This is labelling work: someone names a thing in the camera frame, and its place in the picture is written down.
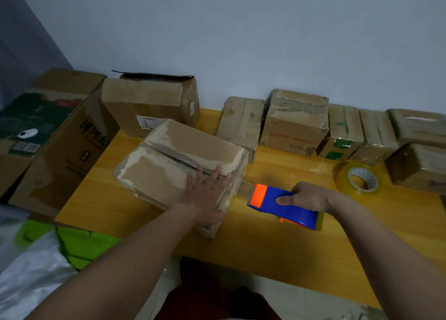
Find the white wall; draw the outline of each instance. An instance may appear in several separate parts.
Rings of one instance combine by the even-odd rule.
[[[26,0],[75,69],[197,76],[202,107],[275,87],[446,112],[445,0]]]

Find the white sticker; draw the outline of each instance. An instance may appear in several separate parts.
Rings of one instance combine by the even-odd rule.
[[[161,118],[144,117],[143,115],[137,115],[137,120],[143,130],[153,130],[163,121]]]
[[[36,153],[37,150],[41,146],[42,145],[40,145],[40,144],[17,142],[17,144],[15,144],[12,149],[15,150],[15,151],[24,151],[24,152]]]

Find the cardboard box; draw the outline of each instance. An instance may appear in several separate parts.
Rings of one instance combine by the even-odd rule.
[[[102,101],[131,137],[146,137],[164,118],[195,127],[200,117],[194,76],[123,73],[104,81]]]
[[[328,106],[330,132],[316,149],[319,157],[347,160],[364,143],[360,111],[351,106]]]
[[[119,130],[100,102],[104,78],[50,69],[0,113],[0,195],[10,204],[50,217],[62,209]],[[29,129],[38,133],[17,136]]]
[[[205,179],[220,164],[221,175],[232,173],[216,210],[226,211],[246,172],[248,151],[237,145],[165,119],[116,167],[113,175],[139,198],[163,210],[180,202],[186,176],[204,167]],[[219,224],[199,231],[214,237]]]
[[[446,195],[446,149],[409,144],[386,164],[395,185]]]
[[[275,89],[260,145],[310,156],[328,133],[328,98]]]
[[[368,165],[386,160],[398,149],[397,138],[385,112],[360,110],[364,131],[364,144],[349,158]]]
[[[249,163],[256,156],[264,104],[262,99],[229,97],[215,135],[246,149],[249,152]]]
[[[446,115],[403,109],[386,112],[400,147],[421,144],[446,148]]]

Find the hand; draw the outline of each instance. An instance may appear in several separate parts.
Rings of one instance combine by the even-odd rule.
[[[276,199],[276,203],[333,214],[334,208],[340,200],[350,199],[347,195],[305,181],[298,182],[291,191],[296,194],[279,197]]]
[[[217,212],[217,199],[231,181],[231,173],[223,180],[217,180],[221,166],[217,165],[215,171],[206,182],[203,182],[203,167],[198,168],[195,182],[192,174],[186,178],[186,191],[181,199],[183,208],[193,214],[196,226],[210,226],[223,221],[224,212]]]

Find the left hand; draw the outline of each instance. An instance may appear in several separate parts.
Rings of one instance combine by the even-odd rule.
[[[182,208],[190,211],[196,226],[210,226],[223,221],[224,212],[217,212],[217,199],[231,181],[231,173],[223,180],[217,181],[221,166],[217,165],[212,175],[203,182],[203,167],[198,168],[197,177],[193,180],[192,174],[187,175],[186,191],[181,199]]]

